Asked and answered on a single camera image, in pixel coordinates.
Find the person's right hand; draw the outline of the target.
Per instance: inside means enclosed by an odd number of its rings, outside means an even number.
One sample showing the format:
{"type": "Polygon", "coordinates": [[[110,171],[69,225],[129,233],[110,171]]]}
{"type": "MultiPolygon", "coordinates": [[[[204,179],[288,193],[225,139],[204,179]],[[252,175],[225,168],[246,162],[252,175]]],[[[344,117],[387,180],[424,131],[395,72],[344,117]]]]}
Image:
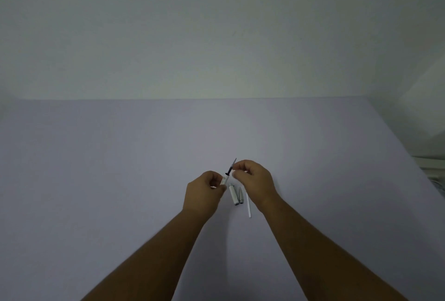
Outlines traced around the person's right hand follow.
{"type": "Polygon", "coordinates": [[[248,180],[239,182],[259,211],[265,213],[272,203],[280,199],[272,175],[264,166],[252,160],[236,162],[232,170],[238,169],[248,173],[248,180]]]}

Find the person's left hand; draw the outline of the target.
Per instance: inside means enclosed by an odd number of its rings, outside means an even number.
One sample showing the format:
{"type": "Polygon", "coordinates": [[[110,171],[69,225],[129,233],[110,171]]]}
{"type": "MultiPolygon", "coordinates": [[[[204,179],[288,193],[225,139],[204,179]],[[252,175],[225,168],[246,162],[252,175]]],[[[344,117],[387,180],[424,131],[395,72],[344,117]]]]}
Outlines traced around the person's left hand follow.
{"type": "Polygon", "coordinates": [[[184,211],[193,211],[199,218],[207,222],[216,212],[221,198],[216,198],[210,189],[219,186],[222,175],[215,171],[206,171],[192,180],[186,187],[183,203],[184,211]]]}

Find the person's left forearm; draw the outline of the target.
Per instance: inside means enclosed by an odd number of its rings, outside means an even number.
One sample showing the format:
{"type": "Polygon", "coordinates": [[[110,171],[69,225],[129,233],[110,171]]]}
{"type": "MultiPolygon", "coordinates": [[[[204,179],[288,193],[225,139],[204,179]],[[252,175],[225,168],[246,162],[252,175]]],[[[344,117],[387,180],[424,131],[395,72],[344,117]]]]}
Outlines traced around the person's left forearm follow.
{"type": "Polygon", "coordinates": [[[171,301],[209,218],[209,214],[184,208],[81,301],[171,301]]]}

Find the person's right forearm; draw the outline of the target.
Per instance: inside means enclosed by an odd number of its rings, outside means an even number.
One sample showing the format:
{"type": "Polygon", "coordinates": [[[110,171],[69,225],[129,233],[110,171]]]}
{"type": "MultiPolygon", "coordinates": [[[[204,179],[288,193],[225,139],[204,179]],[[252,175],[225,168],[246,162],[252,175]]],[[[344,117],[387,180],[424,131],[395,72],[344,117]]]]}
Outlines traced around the person's right forearm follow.
{"type": "Polygon", "coordinates": [[[408,301],[278,194],[257,206],[308,301],[408,301]]]}

